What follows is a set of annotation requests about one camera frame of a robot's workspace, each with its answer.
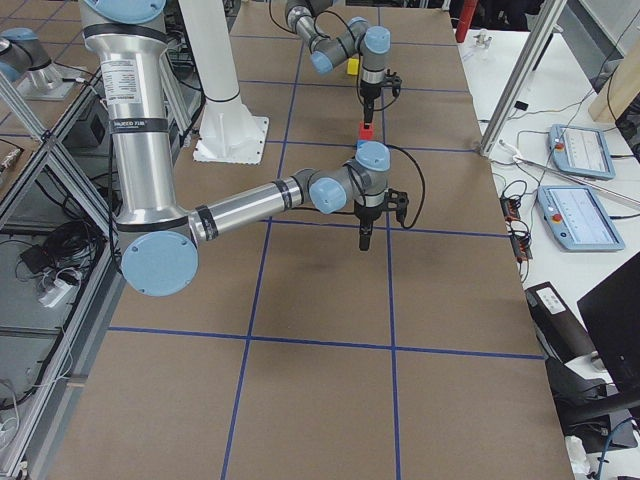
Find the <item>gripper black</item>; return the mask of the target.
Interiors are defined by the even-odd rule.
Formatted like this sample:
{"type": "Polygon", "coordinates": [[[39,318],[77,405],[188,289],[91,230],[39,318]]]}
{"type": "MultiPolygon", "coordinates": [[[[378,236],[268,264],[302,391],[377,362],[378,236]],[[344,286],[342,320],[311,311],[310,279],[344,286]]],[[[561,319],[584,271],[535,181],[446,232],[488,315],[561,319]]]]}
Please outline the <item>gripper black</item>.
{"type": "Polygon", "coordinates": [[[360,251],[368,251],[371,242],[371,233],[373,225],[383,213],[383,204],[375,206],[361,205],[354,203],[354,214],[359,219],[359,240],[358,248],[360,251]]]}
{"type": "Polygon", "coordinates": [[[374,102],[381,96],[381,87],[378,84],[361,84],[363,120],[362,127],[371,128],[374,114],[374,102]]]}

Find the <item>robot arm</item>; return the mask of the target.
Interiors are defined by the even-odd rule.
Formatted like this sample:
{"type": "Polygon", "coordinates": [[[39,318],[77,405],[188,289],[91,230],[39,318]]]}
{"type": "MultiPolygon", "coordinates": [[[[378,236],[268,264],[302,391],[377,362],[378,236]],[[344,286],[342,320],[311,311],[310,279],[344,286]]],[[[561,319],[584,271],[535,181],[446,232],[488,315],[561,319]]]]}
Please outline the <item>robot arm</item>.
{"type": "MultiPolygon", "coordinates": [[[[99,58],[123,206],[115,220],[126,281],[148,296],[174,294],[193,280],[197,247],[219,235],[311,202],[322,213],[352,204],[367,249],[374,222],[391,198],[390,153],[361,141],[355,156],[333,171],[301,170],[290,177],[193,210],[174,189],[169,122],[161,63],[168,47],[161,1],[84,1],[86,47],[99,58]]],[[[195,157],[256,164],[269,121],[243,103],[223,6],[180,6],[204,96],[195,157]]]]}
{"type": "Polygon", "coordinates": [[[371,25],[362,17],[354,17],[345,24],[345,32],[332,38],[318,25],[317,18],[329,11],[331,1],[289,1],[285,7],[285,21],[292,32],[307,45],[315,70],[327,74],[354,56],[359,57],[358,93],[362,100],[363,120],[360,130],[364,139],[373,135],[375,101],[386,86],[398,95],[401,79],[388,68],[391,32],[379,25],[371,25]]]}

